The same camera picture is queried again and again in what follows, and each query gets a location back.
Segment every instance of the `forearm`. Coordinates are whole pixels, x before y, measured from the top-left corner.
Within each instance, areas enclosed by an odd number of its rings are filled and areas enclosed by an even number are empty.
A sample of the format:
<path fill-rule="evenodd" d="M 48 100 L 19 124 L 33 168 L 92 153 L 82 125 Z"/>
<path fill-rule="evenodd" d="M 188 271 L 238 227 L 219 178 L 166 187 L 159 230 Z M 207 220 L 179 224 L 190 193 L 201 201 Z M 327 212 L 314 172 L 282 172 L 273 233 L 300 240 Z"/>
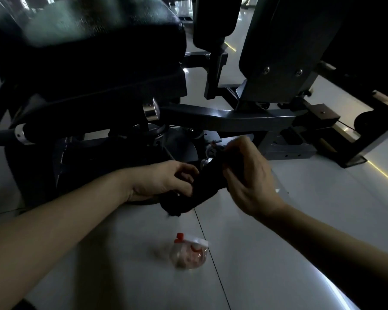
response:
<path fill-rule="evenodd" d="M 0 226 L 0 309 L 15 305 L 52 266 L 128 198 L 124 170 Z"/>
<path fill-rule="evenodd" d="M 388 254 L 290 206 L 260 221 L 289 242 L 361 309 L 388 302 Z"/>

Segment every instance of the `hand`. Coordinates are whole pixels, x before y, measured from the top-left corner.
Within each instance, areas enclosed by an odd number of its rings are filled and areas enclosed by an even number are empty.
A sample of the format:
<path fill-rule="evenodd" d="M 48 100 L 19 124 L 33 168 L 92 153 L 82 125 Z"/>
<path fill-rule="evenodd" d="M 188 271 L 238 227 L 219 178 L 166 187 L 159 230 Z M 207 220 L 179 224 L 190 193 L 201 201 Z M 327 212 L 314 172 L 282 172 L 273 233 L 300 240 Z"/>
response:
<path fill-rule="evenodd" d="M 121 172 L 129 189 L 128 202 L 146 200 L 171 190 L 190 197 L 191 183 L 199 174 L 195 166 L 178 161 L 132 167 Z"/>
<path fill-rule="evenodd" d="M 225 151 L 233 152 L 238 159 L 243 159 L 244 174 L 239 174 L 243 182 L 233 173 L 230 166 L 225 165 L 223 169 L 230 194 L 243 212 L 262 219 L 285 207 L 285 202 L 275 191 L 269 162 L 247 136 L 229 142 Z"/>

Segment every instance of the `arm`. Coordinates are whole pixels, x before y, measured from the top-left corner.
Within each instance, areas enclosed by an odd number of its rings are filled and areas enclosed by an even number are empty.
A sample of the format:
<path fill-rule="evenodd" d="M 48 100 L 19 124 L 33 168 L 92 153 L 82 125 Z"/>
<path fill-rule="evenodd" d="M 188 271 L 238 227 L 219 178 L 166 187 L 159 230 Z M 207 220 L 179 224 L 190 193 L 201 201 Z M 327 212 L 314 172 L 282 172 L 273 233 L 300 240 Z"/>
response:
<path fill-rule="evenodd" d="M 0 309 L 10 309 L 120 204 L 179 190 L 198 170 L 177 161 L 115 171 L 0 226 Z"/>
<path fill-rule="evenodd" d="M 244 182 L 230 167 L 223 170 L 240 209 L 289 242 L 361 309 L 388 304 L 388 253 L 285 204 L 274 190 L 268 161 L 248 138 L 236 139 L 227 150 L 244 162 Z"/>

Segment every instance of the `yellow light strip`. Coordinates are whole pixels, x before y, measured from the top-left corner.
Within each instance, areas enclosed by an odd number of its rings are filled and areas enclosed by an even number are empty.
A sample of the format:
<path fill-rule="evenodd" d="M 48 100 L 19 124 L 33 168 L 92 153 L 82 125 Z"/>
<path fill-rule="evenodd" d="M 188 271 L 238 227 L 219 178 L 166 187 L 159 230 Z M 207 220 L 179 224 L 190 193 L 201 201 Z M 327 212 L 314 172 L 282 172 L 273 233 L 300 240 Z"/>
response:
<path fill-rule="evenodd" d="M 229 45 L 227 42 L 224 42 L 231 50 L 233 50 L 234 52 L 237 52 L 237 50 L 235 48 L 233 48 L 231 45 Z"/>
<path fill-rule="evenodd" d="M 376 168 L 378 171 L 381 172 L 382 175 L 384 175 L 386 178 L 388 178 L 388 175 L 386 175 L 379 167 L 377 167 L 375 164 L 373 164 L 371 161 L 368 161 L 369 164 L 371 164 L 374 168 Z"/>

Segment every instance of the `exercise machine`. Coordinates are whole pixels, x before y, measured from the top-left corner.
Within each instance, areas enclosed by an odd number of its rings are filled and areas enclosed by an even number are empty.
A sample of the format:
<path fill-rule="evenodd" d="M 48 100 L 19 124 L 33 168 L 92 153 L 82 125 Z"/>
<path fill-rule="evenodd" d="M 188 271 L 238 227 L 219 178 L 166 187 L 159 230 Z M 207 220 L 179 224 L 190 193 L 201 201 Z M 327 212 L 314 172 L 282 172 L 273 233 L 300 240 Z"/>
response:
<path fill-rule="evenodd" d="M 0 146 L 26 205 L 118 168 L 205 160 L 211 142 L 242 134 L 271 160 L 312 156 L 302 135 L 336 119 L 324 105 L 325 115 L 294 106 L 353 0 L 259 0 L 239 62 L 246 80 L 218 85 L 241 1 L 196 0 L 193 41 L 204 51 L 186 52 L 162 0 L 0 0 L 0 121 L 11 116 Z M 180 104 L 193 67 L 207 70 L 204 97 L 233 110 Z"/>

